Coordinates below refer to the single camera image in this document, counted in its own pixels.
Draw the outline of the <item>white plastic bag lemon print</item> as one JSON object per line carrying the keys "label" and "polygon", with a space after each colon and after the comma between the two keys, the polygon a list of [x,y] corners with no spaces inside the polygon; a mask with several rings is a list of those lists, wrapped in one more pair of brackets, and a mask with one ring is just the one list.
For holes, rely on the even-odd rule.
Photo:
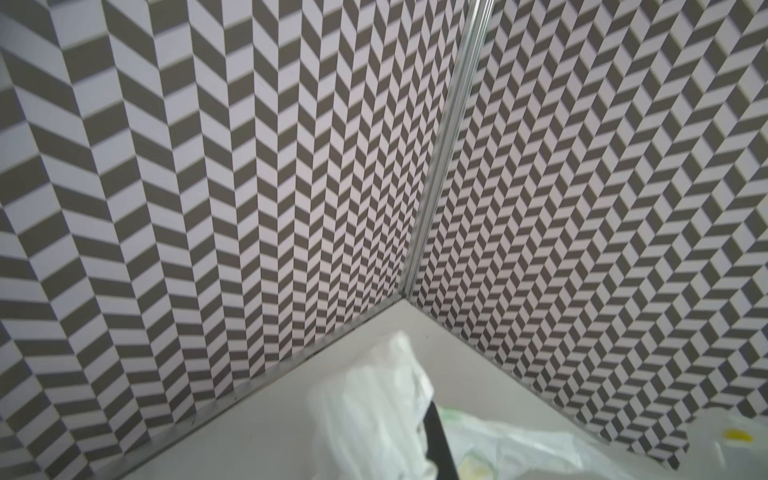
{"label": "white plastic bag lemon print", "polygon": [[[309,395],[319,479],[436,479],[423,420],[434,388],[398,331]],[[617,450],[564,431],[478,419],[438,405],[459,479],[764,479],[767,425],[708,409],[689,428],[677,470],[621,460]]]}

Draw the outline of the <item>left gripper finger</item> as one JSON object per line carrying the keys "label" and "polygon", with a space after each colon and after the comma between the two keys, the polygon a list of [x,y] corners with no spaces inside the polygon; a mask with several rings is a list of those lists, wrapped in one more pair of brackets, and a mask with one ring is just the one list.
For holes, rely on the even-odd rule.
{"label": "left gripper finger", "polygon": [[437,467],[437,480],[459,480],[437,406],[431,402],[422,422],[427,438],[427,459]]}

